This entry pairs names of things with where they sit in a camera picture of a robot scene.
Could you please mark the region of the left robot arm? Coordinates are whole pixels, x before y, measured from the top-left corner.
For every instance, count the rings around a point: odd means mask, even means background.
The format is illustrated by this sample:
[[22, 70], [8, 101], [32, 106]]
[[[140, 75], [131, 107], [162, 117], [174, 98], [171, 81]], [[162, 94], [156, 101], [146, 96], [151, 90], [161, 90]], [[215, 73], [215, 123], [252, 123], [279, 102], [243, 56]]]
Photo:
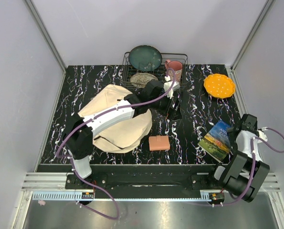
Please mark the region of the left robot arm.
[[173, 104], [179, 83], [149, 81], [136, 92], [117, 85], [106, 86], [80, 112], [70, 117], [60, 148], [67, 147], [75, 183], [82, 189], [92, 184], [89, 156], [93, 148], [108, 153], [128, 153], [136, 148], [152, 127], [154, 109], [168, 119], [179, 119], [178, 104]]

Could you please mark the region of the cream canvas student bag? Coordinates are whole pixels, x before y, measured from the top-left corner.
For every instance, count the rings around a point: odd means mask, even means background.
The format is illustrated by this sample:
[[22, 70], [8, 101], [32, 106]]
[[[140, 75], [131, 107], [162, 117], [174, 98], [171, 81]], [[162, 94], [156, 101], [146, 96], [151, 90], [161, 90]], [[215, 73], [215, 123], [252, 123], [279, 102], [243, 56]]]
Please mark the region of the cream canvas student bag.
[[[131, 94], [122, 86], [109, 84], [102, 89], [86, 106], [78, 112], [80, 117], [93, 115], [115, 104], [119, 99]], [[128, 153], [140, 145], [152, 127], [152, 113], [138, 115], [119, 122], [102, 131], [93, 139], [93, 145], [108, 153]]]

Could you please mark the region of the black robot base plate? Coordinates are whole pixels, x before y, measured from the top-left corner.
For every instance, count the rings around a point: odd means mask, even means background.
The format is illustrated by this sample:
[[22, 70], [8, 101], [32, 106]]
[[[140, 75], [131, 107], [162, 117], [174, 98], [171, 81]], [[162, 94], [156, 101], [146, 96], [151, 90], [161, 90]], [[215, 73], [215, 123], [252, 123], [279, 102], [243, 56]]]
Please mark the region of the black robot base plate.
[[86, 181], [116, 199], [200, 198], [202, 190], [221, 190], [215, 165], [93, 165]]

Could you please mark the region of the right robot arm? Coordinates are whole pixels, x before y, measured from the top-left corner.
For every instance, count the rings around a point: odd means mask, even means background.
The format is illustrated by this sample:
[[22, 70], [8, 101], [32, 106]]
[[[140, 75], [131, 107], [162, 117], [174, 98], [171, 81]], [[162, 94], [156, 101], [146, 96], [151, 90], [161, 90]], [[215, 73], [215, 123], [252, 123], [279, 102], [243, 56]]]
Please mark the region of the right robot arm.
[[270, 167], [258, 152], [259, 143], [267, 143], [263, 130], [258, 129], [257, 117], [244, 114], [240, 121], [227, 130], [232, 158], [229, 164], [217, 166], [214, 173], [206, 176], [206, 185], [211, 189], [221, 186], [246, 202], [254, 200]]

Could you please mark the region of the landscape cover thin book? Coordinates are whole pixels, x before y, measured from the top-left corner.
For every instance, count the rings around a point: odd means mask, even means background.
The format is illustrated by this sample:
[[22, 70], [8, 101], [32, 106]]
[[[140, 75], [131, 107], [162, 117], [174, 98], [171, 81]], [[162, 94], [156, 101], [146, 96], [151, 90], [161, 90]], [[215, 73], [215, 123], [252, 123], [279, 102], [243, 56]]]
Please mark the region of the landscape cover thin book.
[[199, 141], [198, 145], [218, 162], [229, 156], [231, 145], [227, 129], [230, 126], [219, 120], [214, 127]]

